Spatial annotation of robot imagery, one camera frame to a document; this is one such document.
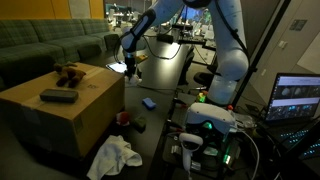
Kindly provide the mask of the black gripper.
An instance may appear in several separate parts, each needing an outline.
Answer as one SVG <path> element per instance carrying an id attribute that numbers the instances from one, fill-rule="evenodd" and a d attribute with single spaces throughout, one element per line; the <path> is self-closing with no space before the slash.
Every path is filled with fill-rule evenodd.
<path id="1" fill-rule="evenodd" d="M 123 55 L 125 57 L 125 64 L 127 65 L 127 68 L 133 68 L 135 66 L 135 54 L 131 52 L 123 52 Z M 136 74 L 136 68 L 132 69 L 132 77 Z M 130 72 L 128 69 L 125 71 L 125 75 L 127 78 L 130 79 Z"/>

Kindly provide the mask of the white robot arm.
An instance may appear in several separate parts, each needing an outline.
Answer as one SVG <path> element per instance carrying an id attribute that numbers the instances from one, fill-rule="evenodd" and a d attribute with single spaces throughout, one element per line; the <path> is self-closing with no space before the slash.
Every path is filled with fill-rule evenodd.
<path id="1" fill-rule="evenodd" d="M 147 29 L 170 20 L 183 6 L 205 8 L 210 13 L 218 67 L 207 98 L 215 104 L 226 105 L 237 81 L 249 69 L 241 0 L 157 0 L 121 36 L 121 46 L 128 54 L 136 52 L 137 42 Z"/>

